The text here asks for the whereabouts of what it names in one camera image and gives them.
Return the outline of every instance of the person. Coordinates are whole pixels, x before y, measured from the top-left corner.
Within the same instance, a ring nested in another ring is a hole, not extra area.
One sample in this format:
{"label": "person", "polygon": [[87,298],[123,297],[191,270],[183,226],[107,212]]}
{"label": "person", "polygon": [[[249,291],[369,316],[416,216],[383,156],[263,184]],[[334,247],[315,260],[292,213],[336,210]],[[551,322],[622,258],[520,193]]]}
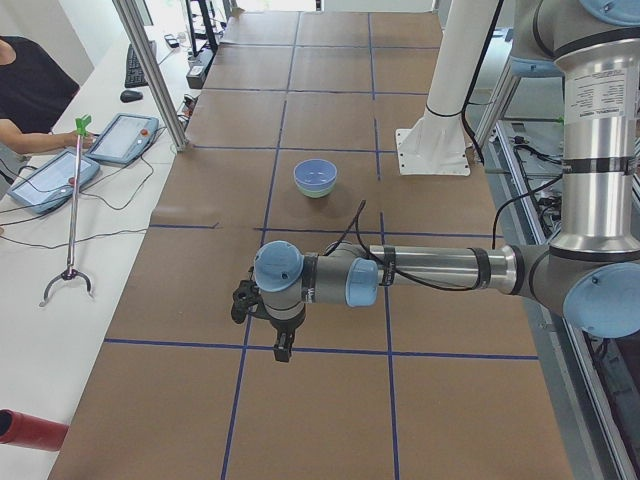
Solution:
{"label": "person", "polygon": [[[79,85],[29,39],[0,36],[0,142],[25,155],[75,147],[75,131],[52,134]],[[83,147],[93,138],[85,137]]]}

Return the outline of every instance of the label sticker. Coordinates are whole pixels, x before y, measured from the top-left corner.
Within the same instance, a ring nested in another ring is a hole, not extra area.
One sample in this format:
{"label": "label sticker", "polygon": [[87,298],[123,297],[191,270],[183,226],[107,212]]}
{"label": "label sticker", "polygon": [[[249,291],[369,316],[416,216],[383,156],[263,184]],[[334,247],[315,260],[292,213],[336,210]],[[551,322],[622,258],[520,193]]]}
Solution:
{"label": "label sticker", "polygon": [[568,77],[566,87],[566,124],[626,115],[626,68]]}

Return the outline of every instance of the black cable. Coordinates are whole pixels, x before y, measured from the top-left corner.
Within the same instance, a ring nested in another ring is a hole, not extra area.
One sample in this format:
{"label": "black cable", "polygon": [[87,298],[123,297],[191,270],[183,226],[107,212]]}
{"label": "black cable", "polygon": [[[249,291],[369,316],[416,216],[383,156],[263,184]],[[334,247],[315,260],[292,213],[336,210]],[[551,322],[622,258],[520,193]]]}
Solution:
{"label": "black cable", "polygon": [[[142,155],[144,155],[157,141],[158,138],[160,138],[160,136],[164,133],[164,131],[167,129],[167,127],[161,127],[159,128],[155,135],[153,136],[153,139],[149,142],[149,144],[144,148],[144,150],[142,150],[142,152],[140,152],[140,155],[138,156],[138,158],[142,158]],[[109,173],[108,175],[105,175],[104,177],[100,177],[98,180],[96,180],[93,183],[90,183],[89,185],[86,185],[84,187],[84,190],[88,190],[92,187],[95,187],[97,184],[99,184],[100,182],[102,182],[103,180],[106,180],[107,178],[113,177],[114,175],[117,175],[118,173],[122,172],[123,170],[126,170],[127,168],[129,168],[130,166],[132,166],[135,162],[131,162],[128,165],[118,168],[117,170]]]}
{"label": "black cable", "polygon": [[[364,210],[364,207],[366,205],[367,201],[366,200],[362,200],[360,202],[360,206],[358,207],[358,210],[356,211],[355,216],[353,217],[353,220],[351,221],[351,223],[349,224],[349,227],[347,227],[347,229],[345,230],[345,232],[343,232],[343,234],[341,235],[340,239],[336,242],[334,242],[332,245],[330,245],[329,249],[327,249],[327,251],[325,252],[325,255],[329,255],[330,253],[333,253],[335,251],[335,249],[337,248],[337,246],[340,244],[340,242],[342,242],[344,240],[344,238],[347,236],[349,230],[351,229],[352,226],[355,226],[355,234],[356,234],[356,238],[358,239],[358,243],[360,244],[360,246],[362,247],[362,249],[365,251],[365,253],[367,254],[367,256],[369,258],[372,258],[373,260],[376,261],[376,263],[378,263],[379,265],[384,265],[384,262],[382,261],[382,259],[380,259],[378,256],[374,255],[371,250],[369,249],[369,247],[367,245],[365,245],[364,241],[362,240],[362,236],[360,234],[360,215],[362,214],[362,211]],[[423,285],[425,287],[429,287],[429,288],[434,288],[436,290],[442,290],[445,292],[466,292],[469,290],[473,290],[473,288],[470,287],[463,287],[463,286],[454,286],[454,287],[443,287],[440,285],[436,285],[433,283],[429,283],[425,280],[422,280],[421,278],[415,277],[407,272],[404,272],[398,268],[396,268],[395,273],[400,275],[401,277],[406,278],[407,280],[410,280],[414,283],[417,283],[419,285]]]}
{"label": "black cable", "polygon": [[33,165],[23,165],[18,169],[18,175],[22,173],[22,170],[37,170]]}
{"label": "black cable", "polygon": [[[518,153],[518,149],[516,148],[518,146],[520,145],[515,145],[513,147],[513,155],[516,157],[516,161],[518,163],[518,169],[520,170],[520,175],[524,180],[524,187],[525,187],[525,190],[527,191],[526,193],[527,195],[530,195],[531,198],[533,198],[534,194],[532,193],[531,182],[529,182],[529,176],[527,175],[527,171],[524,168],[524,161],[522,160],[522,157],[520,157],[520,154]],[[538,205],[538,202],[534,202],[534,208],[536,209],[536,213],[538,214],[538,216],[540,216],[541,209],[540,209],[540,205]],[[549,232],[549,229],[546,228],[546,225],[542,224],[542,229],[544,231],[545,237],[548,237],[551,232]]]}
{"label": "black cable", "polygon": [[534,157],[536,157],[538,160],[542,161],[542,162],[548,162],[548,163],[552,163],[554,165],[562,165],[562,160],[558,160],[557,158],[552,158],[549,154],[546,153],[542,153],[539,150],[536,150],[535,148],[533,148],[531,145],[526,145],[526,144],[517,144],[513,146],[513,151],[514,153],[517,152],[518,150],[526,150],[527,152],[529,152],[531,155],[533,155]]}
{"label": "black cable", "polygon": [[[97,233],[95,235],[91,235],[90,237],[76,240],[76,243],[87,242],[89,240],[94,240],[96,238],[113,237],[115,235],[122,235],[124,233],[144,233],[146,231],[147,231],[146,228],[141,228],[139,230],[118,230],[117,232]],[[69,242],[60,243],[58,245],[42,245],[39,243],[27,243],[27,242],[21,242],[20,240],[14,240],[12,238],[5,237],[4,235],[0,235],[0,238],[2,238],[3,240],[6,240],[7,242],[15,243],[17,245],[24,245],[26,247],[35,247],[35,248],[45,248],[47,250],[55,250],[56,248],[67,247],[69,245]]]}
{"label": "black cable", "polygon": [[[4,168],[12,175],[17,176],[17,174],[11,170],[9,168],[9,165],[7,165],[6,163],[4,163],[4,160],[0,158],[0,163],[2,163],[2,165],[4,166]],[[11,178],[9,175],[7,175],[6,173],[4,173],[2,170],[0,170],[0,176],[2,176],[2,178],[4,178],[4,180],[9,184],[13,184],[13,182],[15,182],[15,178]]]}
{"label": "black cable", "polygon": [[476,107],[486,107],[488,105],[493,105],[495,102],[486,102],[486,103],[478,103],[478,102],[469,102],[469,105],[474,105]]}
{"label": "black cable", "polygon": [[545,216],[545,215],[547,214],[547,212],[548,212],[549,210],[551,210],[552,208],[553,208],[553,209],[555,209],[555,208],[556,208],[556,206],[555,206],[555,205],[553,205],[553,204],[551,204],[551,205],[547,205],[547,206],[546,206],[546,207],[544,207],[544,208],[540,211],[540,213],[538,214],[538,220],[540,221],[540,224],[541,224],[541,225],[546,226],[546,225],[544,225],[544,216]]}
{"label": "black cable", "polygon": [[325,257],[329,256],[333,252],[335,252],[336,249],[338,248],[338,246],[344,241],[345,238],[347,238],[347,235],[349,234],[349,230],[351,230],[351,227],[353,227],[355,225],[356,221],[358,220],[358,217],[362,213],[362,210],[364,210],[364,206],[366,204],[367,204],[366,200],[362,200],[360,202],[360,206],[358,207],[358,210],[356,210],[356,214],[353,217],[353,219],[351,220],[351,223],[349,223],[349,226],[344,230],[344,232],[342,232],[342,235],[340,235],[340,238],[338,238],[338,240],[336,240],[331,245],[329,245],[327,247],[327,249],[325,250],[325,252],[324,252],[324,256]]}
{"label": "black cable", "polygon": [[489,45],[491,44],[491,40],[493,39],[493,32],[496,29],[496,25],[498,24],[498,17],[500,16],[500,11],[502,10],[502,4],[504,0],[500,0],[498,5],[496,6],[496,10],[493,13],[493,18],[491,19],[491,25],[489,26],[489,30],[487,31],[487,36],[484,39],[484,44],[482,45],[482,52],[480,53],[480,58],[478,59],[478,63],[476,63],[476,70],[473,72],[473,77],[471,78],[471,83],[469,84],[469,90],[467,90],[467,97],[464,99],[464,104],[462,107],[462,127],[464,131],[467,132],[469,138],[471,139],[471,143],[473,143],[473,148],[475,148],[476,152],[478,152],[478,157],[480,157],[480,163],[484,165],[484,154],[482,153],[482,149],[476,140],[476,132],[473,131],[471,125],[467,121],[467,107],[469,106],[469,102],[471,101],[471,95],[473,95],[473,90],[476,88],[476,83],[478,81],[478,77],[480,75],[480,69],[482,68],[482,62],[484,61],[485,56],[487,55],[487,50],[489,50]]}
{"label": "black cable", "polygon": [[526,198],[534,193],[538,193],[541,192],[542,190],[544,190],[545,188],[550,187],[551,185],[553,185],[554,183],[560,181],[560,179],[562,179],[562,174],[558,175],[557,177],[555,177],[553,180],[540,185],[538,188],[534,188],[533,190],[531,190],[531,193],[527,192],[527,193],[523,193],[522,195],[518,195],[517,197],[513,197],[511,200],[507,200],[505,203],[503,203],[500,208],[498,209],[498,211],[496,212],[496,215],[493,219],[493,228],[491,230],[491,248],[495,249],[496,248],[496,230],[498,228],[498,218],[500,217],[500,214],[502,213],[502,211],[507,208],[509,205],[511,205],[513,202],[516,202],[518,200],[522,200],[523,198]]}
{"label": "black cable", "polygon": [[109,207],[112,210],[116,210],[116,211],[124,210],[133,201],[134,197],[140,191],[142,186],[147,182],[147,180],[149,180],[149,178],[151,178],[151,176],[155,173],[155,169],[153,168],[153,165],[151,165],[149,162],[147,162],[142,155],[140,155],[140,160],[142,160],[145,164],[147,164],[147,166],[151,169],[151,171],[149,172],[149,174],[146,177],[144,177],[142,182],[140,182],[138,187],[133,191],[133,193],[131,194],[131,197],[129,197],[129,200],[127,200],[120,207],[115,207],[115,206],[111,205],[105,198],[101,197],[100,195],[96,195],[94,193],[81,192],[80,195],[83,195],[85,197],[97,198],[98,200],[101,200],[107,207]]}
{"label": "black cable", "polygon": [[19,225],[21,223],[32,222],[32,221],[37,220],[39,218],[46,217],[47,215],[49,215],[49,213],[51,213],[51,212],[44,212],[44,213],[42,213],[40,215],[36,215],[35,217],[25,218],[23,220],[16,220],[15,222],[0,223],[0,227],[8,227],[10,225]]}

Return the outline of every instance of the blue joint cap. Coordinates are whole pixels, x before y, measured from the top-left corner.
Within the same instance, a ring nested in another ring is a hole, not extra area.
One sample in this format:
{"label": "blue joint cap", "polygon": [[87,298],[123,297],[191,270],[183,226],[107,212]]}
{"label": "blue joint cap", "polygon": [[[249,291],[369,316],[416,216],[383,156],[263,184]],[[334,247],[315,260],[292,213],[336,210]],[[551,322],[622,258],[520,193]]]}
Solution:
{"label": "blue joint cap", "polygon": [[640,27],[638,0],[580,0],[580,3],[601,22],[619,27]]}
{"label": "blue joint cap", "polygon": [[373,260],[356,258],[347,275],[345,299],[350,307],[373,305],[378,295],[378,265]]}
{"label": "blue joint cap", "polygon": [[296,283],[304,258],[289,242],[276,240],[263,245],[253,261],[256,283],[265,292],[281,292]]}
{"label": "blue joint cap", "polygon": [[640,265],[614,263],[585,275],[563,304],[572,325],[601,338],[619,338],[640,330]]}

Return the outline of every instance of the person's arm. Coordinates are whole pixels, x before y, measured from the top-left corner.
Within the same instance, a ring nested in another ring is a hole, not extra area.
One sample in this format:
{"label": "person's arm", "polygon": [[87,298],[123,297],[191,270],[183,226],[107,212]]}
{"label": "person's arm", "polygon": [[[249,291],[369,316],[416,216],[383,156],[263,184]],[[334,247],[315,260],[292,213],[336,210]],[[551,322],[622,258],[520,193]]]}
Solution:
{"label": "person's arm", "polygon": [[[0,119],[0,142],[20,155],[49,152],[65,147],[75,147],[77,139],[78,134],[75,131],[57,134],[22,133],[11,120],[6,118]],[[92,143],[93,137],[86,137],[83,148],[90,147]]]}

